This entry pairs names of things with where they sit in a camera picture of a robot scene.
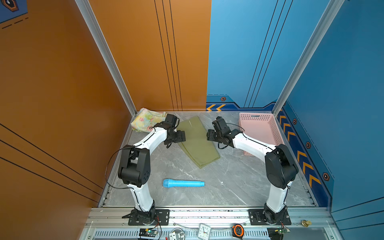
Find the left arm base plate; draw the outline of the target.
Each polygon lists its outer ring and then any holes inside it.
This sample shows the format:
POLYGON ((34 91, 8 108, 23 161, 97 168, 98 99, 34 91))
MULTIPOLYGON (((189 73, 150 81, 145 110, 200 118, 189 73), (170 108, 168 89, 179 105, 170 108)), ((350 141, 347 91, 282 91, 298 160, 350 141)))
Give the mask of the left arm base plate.
POLYGON ((169 224, 170 210, 151 209, 149 212, 142 212, 133 209, 130 213, 129 226, 156 225, 167 226, 169 224))

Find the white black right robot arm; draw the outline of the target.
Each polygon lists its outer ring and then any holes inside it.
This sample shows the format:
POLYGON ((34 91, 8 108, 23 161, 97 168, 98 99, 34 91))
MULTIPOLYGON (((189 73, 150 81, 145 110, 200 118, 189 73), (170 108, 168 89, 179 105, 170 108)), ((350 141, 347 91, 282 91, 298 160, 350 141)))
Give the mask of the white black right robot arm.
POLYGON ((262 219, 269 225, 283 222, 288 213, 286 205, 288 191, 299 172, 289 148, 284 144, 274 146, 257 141, 239 130, 224 133, 208 130, 207 140, 240 149, 259 159, 264 159, 267 179, 271 186, 262 219))

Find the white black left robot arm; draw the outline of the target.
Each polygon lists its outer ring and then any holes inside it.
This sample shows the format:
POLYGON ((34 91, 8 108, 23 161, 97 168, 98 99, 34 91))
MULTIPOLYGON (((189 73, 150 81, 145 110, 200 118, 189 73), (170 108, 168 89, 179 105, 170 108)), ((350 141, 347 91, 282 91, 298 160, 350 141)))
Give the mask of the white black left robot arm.
POLYGON ((151 154, 161 143, 169 147, 172 143, 185 141, 184 131, 155 127, 139 142, 126 145, 115 152, 121 153, 118 178, 126 185, 123 189, 131 191, 135 201, 134 209, 125 218, 144 225, 150 225, 155 221, 155 201, 147 184, 151 174, 151 154))

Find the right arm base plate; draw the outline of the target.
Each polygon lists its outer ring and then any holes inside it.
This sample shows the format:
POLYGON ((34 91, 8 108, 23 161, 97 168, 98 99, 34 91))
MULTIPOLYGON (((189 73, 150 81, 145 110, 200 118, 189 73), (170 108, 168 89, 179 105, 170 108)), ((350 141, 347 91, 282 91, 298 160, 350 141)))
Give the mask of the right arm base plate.
POLYGON ((252 226, 280 224, 290 226, 292 224, 288 214, 288 208, 283 208, 278 213, 274 213, 272 210, 250 209, 248 210, 248 214, 252 226))

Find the pastel floral skirt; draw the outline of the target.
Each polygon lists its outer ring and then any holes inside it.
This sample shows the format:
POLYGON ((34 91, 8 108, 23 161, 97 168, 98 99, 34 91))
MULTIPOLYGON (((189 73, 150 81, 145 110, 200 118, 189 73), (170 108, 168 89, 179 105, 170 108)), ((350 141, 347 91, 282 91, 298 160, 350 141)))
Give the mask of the pastel floral skirt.
POLYGON ((131 122, 133 130, 137 132, 150 133, 155 124, 166 119, 166 112, 155 112, 146 108, 140 109, 136 118, 131 122))

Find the olive green ruffled skirt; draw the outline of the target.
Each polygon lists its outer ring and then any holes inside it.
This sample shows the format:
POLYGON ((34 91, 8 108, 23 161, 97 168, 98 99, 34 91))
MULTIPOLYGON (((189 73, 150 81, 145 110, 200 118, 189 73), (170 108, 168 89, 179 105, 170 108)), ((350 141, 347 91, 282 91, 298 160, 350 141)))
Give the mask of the olive green ruffled skirt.
POLYGON ((184 131, 186 141, 179 143, 184 153, 202 169, 220 159, 213 142, 207 140, 207 130, 198 116, 182 121, 177 130, 184 131))

